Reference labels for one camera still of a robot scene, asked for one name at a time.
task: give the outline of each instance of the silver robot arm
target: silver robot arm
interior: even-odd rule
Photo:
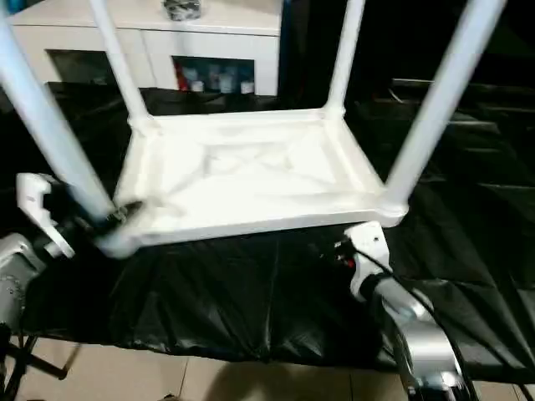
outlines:
[[[380,325],[408,398],[477,399],[466,386],[454,348],[435,320],[431,302],[418,291],[404,288],[390,274],[389,250],[380,224],[372,221],[354,226],[345,235],[346,239],[335,245],[336,259],[354,266],[351,292],[369,305]]]

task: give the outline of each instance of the wire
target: wire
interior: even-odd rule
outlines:
[[[444,331],[444,334],[446,335],[446,337],[450,341],[450,345],[451,345],[451,348],[453,349],[453,353],[455,354],[455,356],[457,358],[457,361],[461,365],[461,375],[463,376],[463,379],[465,381],[466,386],[468,387],[469,392],[471,393],[471,396],[473,397],[473,399],[478,399],[477,394],[476,394],[476,389],[474,388],[473,382],[471,381],[470,377],[468,376],[468,374],[466,372],[466,361],[462,357],[461,350],[457,347],[456,343],[454,341],[452,341],[451,337],[448,335],[448,332],[447,332],[446,328],[444,327],[444,325],[441,322],[441,317],[438,317],[438,315],[435,313],[435,311],[428,305],[427,301],[422,299],[422,297],[417,292],[415,292],[411,288],[407,288],[406,286],[404,286],[403,282],[401,281],[401,279],[390,268],[388,268],[385,264],[381,263],[380,261],[378,261],[374,257],[368,255],[366,252],[361,251],[360,249],[357,249],[357,248],[354,247],[354,251],[356,253],[358,253],[359,255],[365,257],[366,259],[368,259],[372,263],[374,263],[378,268],[380,268],[383,271],[383,273],[385,273],[389,277],[393,278],[398,284],[400,284],[412,297],[414,297],[424,307],[424,309],[433,317],[433,319],[435,319],[436,324]],[[499,353],[494,351],[490,345],[485,344],[485,342],[483,342],[483,341],[479,341],[477,336],[476,335],[472,335],[470,332],[468,332],[468,335],[470,335],[470,337],[472,337],[476,341],[478,341],[489,353],[494,355],[495,358],[497,358],[503,365],[505,365],[506,367],[508,367],[510,369],[513,369],[513,367],[507,362],[507,360],[504,357],[502,357]],[[533,396],[529,393],[529,390],[527,389],[525,384],[516,383],[516,385],[520,388],[520,390],[522,391],[523,396],[526,398],[527,401],[534,401],[533,400]]]

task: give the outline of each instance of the black tablecloth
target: black tablecloth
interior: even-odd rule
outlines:
[[[120,96],[78,86],[54,93],[112,192],[130,137]],[[272,99],[156,89],[144,96],[153,114],[278,106]],[[350,110],[349,124],[382,176],[412,118],[406,104]],[[477,379],[535,382],[533,121],[480,110],[457,114],[409,214],[385,230],[393,268],[433,301]],[[16,208],[14,177],[48,167],[15,114],[0,117],[0,126],[3,234],[31,235]],[[319,258],[343,229],[154,246],[123,261],[86,250],[33,283],[23,330],[175,355],[393,368],[377,327],[349,294],[349,273]]]

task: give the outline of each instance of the white cabinet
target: white cabinet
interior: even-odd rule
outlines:
[[[174,60],[186,57],[250,61],[255,93],[277,93],[282,0],[203,0],[201,18],[189,22],[171,21],[161,0],[108,0],[108,6],[140,88],[178,89]],[[58,66],[61,51],[103,52],[91,58],[104,63],[87,0],[44,0],[10,22],[43,82],[66,80]],[[79,56],[76,68],[88,55]]]
[[[102,61],[109,65],[104,52],[104,41],[97,28],[15,26],[13,31],[33,71],[43,83],[62,81],[59,66],[54,63],[54,55],[61,53],[56,51],[99,52]],[[140,88],[154,87],[154,75],[141,32],[135,29],[119,29],[118,35],[135,82]],[[72,69],[82,68],[82,66],[74,64],[64,65],[64,67],[66,69],[68,67]]]
[[[277,94],[278,38],[218,33],[144,31],[158,88],[178,89],[174,56],[252,60],[256,94]]]

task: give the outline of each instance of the tile floor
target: tile floor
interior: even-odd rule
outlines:
[[[75,345],[40,339],[38,356],[63,366]],[[476,383],[481,401],[523,401],[509,384]],[[29,369],[18,400],[406,401],[397,375],[283,363],[226,363],[84,345],[64,381]]]

